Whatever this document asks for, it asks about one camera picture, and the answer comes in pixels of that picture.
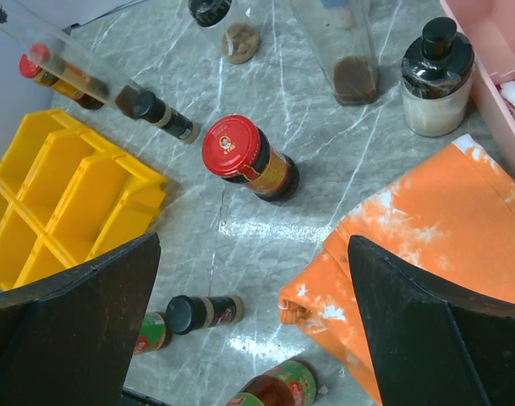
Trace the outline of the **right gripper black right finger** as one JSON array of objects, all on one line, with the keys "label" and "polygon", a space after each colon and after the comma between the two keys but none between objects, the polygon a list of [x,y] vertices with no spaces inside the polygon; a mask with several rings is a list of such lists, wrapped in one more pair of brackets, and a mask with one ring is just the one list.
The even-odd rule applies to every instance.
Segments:
[{"label": "right gripper black right finger", "polygon": [[515,304],[360,235],[348,261],[383,404],[515,405]]}]

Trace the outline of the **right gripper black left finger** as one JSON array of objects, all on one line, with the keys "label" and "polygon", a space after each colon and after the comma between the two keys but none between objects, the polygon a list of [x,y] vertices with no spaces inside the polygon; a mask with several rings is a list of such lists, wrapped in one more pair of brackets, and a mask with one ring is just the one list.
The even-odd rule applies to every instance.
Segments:
[{"label": "right gripper black left finger", "polygon": [[147,233],[0,293],[0,405],[116,405],[161,256]]}]

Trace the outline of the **green-label sauce bottle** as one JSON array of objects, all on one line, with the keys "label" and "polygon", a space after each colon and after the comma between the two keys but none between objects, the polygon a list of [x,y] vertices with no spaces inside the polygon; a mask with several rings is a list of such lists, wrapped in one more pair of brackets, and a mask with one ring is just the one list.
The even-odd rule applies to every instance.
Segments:
[{"label": "green-label sauce bottle", "polygon": [[149,312],[142,321],[133,355],[161,350],[169,345],[171,339],[172,333],[167,328],[165,315],[157,311]]},{"label": "green-label sauce bottle", "polygon": [[227,406],[310,406],[318,393],[318,376],[311,364],[288,359],[248,381]]}]

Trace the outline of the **tall oil bottle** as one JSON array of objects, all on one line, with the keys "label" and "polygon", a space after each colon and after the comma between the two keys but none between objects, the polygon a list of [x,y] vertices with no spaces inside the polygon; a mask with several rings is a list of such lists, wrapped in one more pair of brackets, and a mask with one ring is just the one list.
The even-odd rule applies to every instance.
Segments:
[{"label": "tall oil bottle", "polygon": [[370,27],[370,1],[292,1],[335,99],[342,106],[378,98],[379,64]]},{"label": "tall oil bottle", "polygon": [[134,116],[134,104],[143,88],[63,30],[17,1],[0,1],[0,30],[46,71],[123,115]]}]

